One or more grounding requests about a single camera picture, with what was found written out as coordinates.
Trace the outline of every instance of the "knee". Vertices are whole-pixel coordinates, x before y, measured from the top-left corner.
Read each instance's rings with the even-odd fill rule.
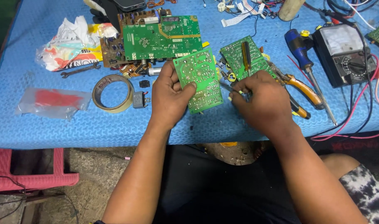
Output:
[[[345,154],[332,153],[321,155],[320,158],[337,179],[360,165],[356,159]]]

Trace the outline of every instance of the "wrench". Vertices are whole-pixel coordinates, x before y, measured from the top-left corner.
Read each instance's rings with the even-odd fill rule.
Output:
[[[63,72],[61,73],[61,76],[63,77],[63,79],[66,79],[68,76],[79,73],[79,72],[84,72],[90,69],[100,69],[100,68],[101,68],[101,65],[98,65],[98,62],[95,62],[93,65],[85,67],[85,68],[77,69],[71,72]]]

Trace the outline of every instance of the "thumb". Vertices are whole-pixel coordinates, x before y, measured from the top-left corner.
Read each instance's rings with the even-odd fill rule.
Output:
[[[195,82],[190,82],[184,86],[183,90],[179,94],[179,97],[182,100],[185,100],[185,102],[188,102],[191,97],[193,97],[196,93],[196,83]]]
[[[251,116],[251,104],[247,103],[241,94],[237,91],[232,91],[229,96],[232,99],[232,104],[238,109],[245,118]]]

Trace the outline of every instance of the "forearm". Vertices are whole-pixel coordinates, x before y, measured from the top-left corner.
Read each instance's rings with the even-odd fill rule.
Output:
[[[158,204],[169,130],[150,121],[134,156],[109,198],[107,224],[151,223]]]
[[[328,170],[294,124],[272,140],[289,193],[303,222],[367,223],[339,180]]]

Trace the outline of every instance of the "yellow screwdriver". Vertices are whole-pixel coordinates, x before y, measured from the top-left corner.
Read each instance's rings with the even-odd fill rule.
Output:
[[[242,43],[242,56],[245,70],[248,71],[248,76],[250,76],[250,69],[252,68],[252,57],[250,56],[249,42],[247,41]]]

